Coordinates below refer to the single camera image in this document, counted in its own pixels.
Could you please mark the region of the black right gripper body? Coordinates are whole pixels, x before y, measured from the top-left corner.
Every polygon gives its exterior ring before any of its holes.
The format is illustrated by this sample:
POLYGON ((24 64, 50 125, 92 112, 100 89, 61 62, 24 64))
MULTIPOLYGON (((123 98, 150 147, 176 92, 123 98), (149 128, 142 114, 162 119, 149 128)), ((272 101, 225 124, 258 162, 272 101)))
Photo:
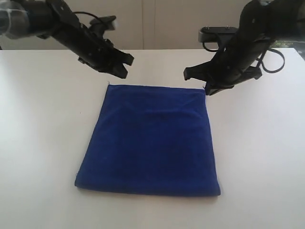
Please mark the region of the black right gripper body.
POLYGON ((271 23, 277 4, 277 0, 252 0, 246 4, 240 15, 238 31, 211 60, 207 86, 233 86, 246 69, 275 42, 271 23))

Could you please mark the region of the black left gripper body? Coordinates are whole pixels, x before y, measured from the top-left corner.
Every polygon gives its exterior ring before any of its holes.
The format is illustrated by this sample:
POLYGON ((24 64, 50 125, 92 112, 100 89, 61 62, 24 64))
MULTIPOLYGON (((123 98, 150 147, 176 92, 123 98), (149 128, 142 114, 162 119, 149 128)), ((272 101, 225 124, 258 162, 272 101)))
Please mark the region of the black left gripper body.
POLYGON ((48 0, 52 9, 55 28, 50 36, 78 55, 78 61, 100 71, 105 66, 118 64, 113 43, 104 33, 90 30, 90 21, 96 15, 84 11, 72 11, 63 0, 48 0))

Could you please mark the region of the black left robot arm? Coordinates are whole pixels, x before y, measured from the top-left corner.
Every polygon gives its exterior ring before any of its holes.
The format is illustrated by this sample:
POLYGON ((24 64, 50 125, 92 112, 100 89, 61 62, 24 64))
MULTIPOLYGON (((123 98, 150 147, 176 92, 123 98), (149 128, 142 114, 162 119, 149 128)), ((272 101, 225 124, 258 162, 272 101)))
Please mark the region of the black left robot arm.
POLYGON ((131 66, 134 57, 104 38, 106 31, 116 29, 116 16, 97 17, 83 12, 93 18, 86 27, 79 21, 79 14, 63 0, 2 0, 0 33, 12 40, 52 37, 76 54, 79 62, 97 72, 125 79, 128 71, 124 66, 131 66))

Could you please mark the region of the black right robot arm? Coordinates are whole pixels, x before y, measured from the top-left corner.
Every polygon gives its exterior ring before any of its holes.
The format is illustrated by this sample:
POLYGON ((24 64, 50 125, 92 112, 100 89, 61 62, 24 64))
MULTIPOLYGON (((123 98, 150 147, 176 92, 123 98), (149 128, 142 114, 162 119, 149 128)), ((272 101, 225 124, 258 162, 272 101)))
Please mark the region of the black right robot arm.
POLYGON ((204 81, 206 95, 251 79, 258 80, 262 71, 277 73, 283 69, 268 70, 263 64, 267 51, 276 41, 305 41, 305 2, 303 0, 252 0, 240 15, 239 26, 203 27, 198 40, 202 45, 217 43, 213 58, 205 63, 185 68, 185 80, 204 81))

